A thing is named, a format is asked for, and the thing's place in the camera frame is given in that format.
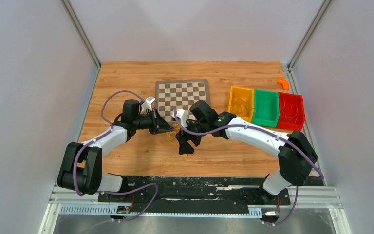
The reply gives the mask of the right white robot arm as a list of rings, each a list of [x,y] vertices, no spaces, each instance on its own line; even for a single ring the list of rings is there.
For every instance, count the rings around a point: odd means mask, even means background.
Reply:
[[[206,135],[227,140],[244,142],[274,156],[279,161],[279,169],[264,179],[259,189],[259,198],[264,203],[272,203],[278,194],[290,186],[303,186],[312,170],[318,179],[324,175],[316,165],[318,156],[306,135],[299,130],[292,133],[278,132],[252,124],[230,113],[217,113],[210,105],[199,100],[189,110],[195,117],[188,119],[188,111],[175,109],[171,117],[180,126],[176,134],[179,154],[191,154]]]

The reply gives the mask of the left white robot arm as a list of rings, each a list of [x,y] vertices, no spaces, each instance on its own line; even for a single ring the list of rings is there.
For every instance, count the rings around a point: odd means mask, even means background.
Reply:
[[[116,201],[127,200],[130,190],[122,184],[123,176],[104,174],[103,157],[119,145],[128,142],[137,130],[147,129],[150,134],[156,135],[174,129],[156,109],[143,115],[140,108],[139,101],[126,100],[122,113],[116,117],[109,129],[91,140],[69,143],[57,177],[58,186],[77,191],[79,195],[111,192]]]

